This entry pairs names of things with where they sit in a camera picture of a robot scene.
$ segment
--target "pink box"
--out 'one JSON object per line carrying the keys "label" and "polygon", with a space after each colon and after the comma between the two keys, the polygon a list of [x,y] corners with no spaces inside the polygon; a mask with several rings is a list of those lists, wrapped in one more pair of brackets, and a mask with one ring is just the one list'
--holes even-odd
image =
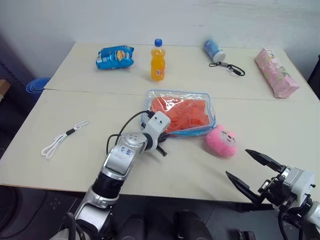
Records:
{"label": "pink box", "polygon": [[285,99],[299,88],[296,81],[280,65],[272,49],[262,48],[254,60],[273,89],[276,98]]}

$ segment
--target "tabletop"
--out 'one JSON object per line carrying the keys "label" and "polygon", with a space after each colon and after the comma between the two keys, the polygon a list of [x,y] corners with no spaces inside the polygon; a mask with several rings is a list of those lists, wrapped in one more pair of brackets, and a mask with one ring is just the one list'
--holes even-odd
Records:
{"label": "tabletop", "polygon": [[236,76],[226,68],[209,67],[211,60],[199,46],[168,46],[165,78],[150,80],[152,45],[134,45],[134,64],[125,69],[99,70],[96,66],[98,51],[118,44],[76,43],[58,68],[46,89],[112,93],[144,94],[150,89],[204,92],[212,98],[253,99],[273,101],[318,102],[305,79],[283,50],[274,50],[279,62],[300,85],[288,99],[276,99],[254,58],[260,49],[223,48],[225,62],[245,70],[245,76]]}
{"label": "tabletop", "polygon": [[[106,158],[106,141],[136,112],[144,95],[45,90],[0,160],[5,185],[85,192]],[[244,150],[267,154],[281,164],[314,171],[319,185],[320,106],[315,102],[212,98],[218,124],[237,136],[238,152],[224,159],[204,136],[169,138],[157,151],[141,155],[122,194],[249,202],[228,180],[228,171],[256,192],[277,175]],[[54,137],[88,120],[68,136],[52,159],[40,151]],[[140,131],[140,118],[125,132]],[[312,193],[320,200],[319,188]]]}

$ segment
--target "orange juice bottle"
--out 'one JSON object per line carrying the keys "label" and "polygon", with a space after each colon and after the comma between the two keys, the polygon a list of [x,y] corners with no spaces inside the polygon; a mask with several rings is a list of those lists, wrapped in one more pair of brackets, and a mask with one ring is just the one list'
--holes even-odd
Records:
{"label": "orange juice bottle", "polygon": [[151,78],[155,81],[161,81],[165,77],[165,54],[166,51],[162,47],[162,40],[154,40],[154,48],[151,51]]}

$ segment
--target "pink plush toy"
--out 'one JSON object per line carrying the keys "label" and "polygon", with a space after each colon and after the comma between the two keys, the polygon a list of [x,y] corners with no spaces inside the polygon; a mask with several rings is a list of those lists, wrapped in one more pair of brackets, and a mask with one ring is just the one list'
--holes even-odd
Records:
{"label": "pink plush toy", "polygon": [[217,125],[205,136],[206,143],[219,155],[231,157],[237,152],[236,136],[226,131],[222,125]]}

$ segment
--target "blue bucket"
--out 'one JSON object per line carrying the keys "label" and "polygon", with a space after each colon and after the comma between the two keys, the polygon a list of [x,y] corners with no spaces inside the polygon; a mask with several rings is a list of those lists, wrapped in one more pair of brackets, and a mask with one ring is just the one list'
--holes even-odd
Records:
{"label": "blue bucket", "polygon": [[38,100],[49,80],[50,77],[36,78],[28,83],[28,85],[25,87],[25,90]]}

